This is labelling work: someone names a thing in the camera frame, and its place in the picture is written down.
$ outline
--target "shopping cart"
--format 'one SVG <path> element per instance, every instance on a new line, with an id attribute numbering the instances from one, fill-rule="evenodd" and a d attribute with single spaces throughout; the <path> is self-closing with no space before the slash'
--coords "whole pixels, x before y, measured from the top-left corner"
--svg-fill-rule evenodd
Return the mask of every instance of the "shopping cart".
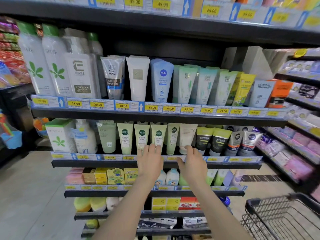
<path id="1" fill-rule="evenodd" d="M 320 240 L 320 204 L 302 193 L 247 200 L 242 226 L 256 240 Z"/>

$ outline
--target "tiled floor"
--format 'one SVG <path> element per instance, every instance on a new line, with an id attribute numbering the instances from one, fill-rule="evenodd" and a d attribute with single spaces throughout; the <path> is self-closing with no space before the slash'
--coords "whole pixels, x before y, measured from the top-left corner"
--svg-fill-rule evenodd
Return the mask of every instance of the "tiled floor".
<path id="1" fill-rule="evenodd" d="M 35 151 L 14 159 L 0 169 L 1 239 L 80 239 L 84 221 L 74 221 L 73 199 L 65 199 L 64 178 L 68 168 L 52 168 L 50 152 Z M 246 174 L 275 174 L 267 165 Z M 241 220 L 245 202 L 293 192 L 285 182 L 247 182 L 244 197 L 231 197 L 234 216 Z"/>

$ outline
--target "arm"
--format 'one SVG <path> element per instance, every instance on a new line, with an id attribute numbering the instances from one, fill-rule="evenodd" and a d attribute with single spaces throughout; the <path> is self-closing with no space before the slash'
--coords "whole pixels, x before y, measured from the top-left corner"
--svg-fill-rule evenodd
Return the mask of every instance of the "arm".
<path id="1" fill-rule="evenodd" d="M 252 240 L 206 183 L 207 163 L 197 149 L 186 146 L 186 163 L 178 158 L 180 172 L 197 197 L 215 240 Z"/>
<path id="2" fill-rule="evenodd" d="M 138 150 L 137 162 L 138 178 L 105 223 L 94 234 L 92 240 L 134 240 L 144 203 L 163 169 L 161 146 L 146 145 L 143 156 L 141 150 Z"/>

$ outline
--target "hand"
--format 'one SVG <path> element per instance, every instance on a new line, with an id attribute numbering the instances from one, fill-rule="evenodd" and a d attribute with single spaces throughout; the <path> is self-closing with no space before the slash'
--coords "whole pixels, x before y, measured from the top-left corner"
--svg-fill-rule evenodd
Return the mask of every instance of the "hand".
<path id="1" fill-rule="evenodd" d="M 178 157 L 178 165 L 182 176 L 190 187 L 205 184 L 208 173 L 206 161 L 203 160 L 201 153 L 196 148 L 187 145 L 185 149 L 187 150 L 186 163 Z"/>
<path id="2" fill-rule="evenodd" d="M 161 146 L 154 144 L 145 145 L 142 151 L 138 150 L 138 177 L 144 178 L 145 181 L 155 185 L 155 181 L 160 176 L 163 169 L 163 159 L 161 156 Z"/>

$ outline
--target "green cap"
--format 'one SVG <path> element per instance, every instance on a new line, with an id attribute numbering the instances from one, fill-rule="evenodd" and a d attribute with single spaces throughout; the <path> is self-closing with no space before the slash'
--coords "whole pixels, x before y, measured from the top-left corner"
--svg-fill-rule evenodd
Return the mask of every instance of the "green cap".
<path id="1" fill-rule="evenodd" d="M 20 32 L 30 35 L 37 35 L 36 28 L 33 24 L 18 21 L 17 25 Z"/>
<path id="2" fill-rule="evenodd" d="M 59 29 L 50 24 L 42 24 L 43 35 L 44 36 L 57 36 L 59 37 Z"/>
<path id="3" fill-rule="evenodd" d="M 98 41 L 98 35 L 96 33 L 88 33 L 88 39 L 90 41 Z"/>

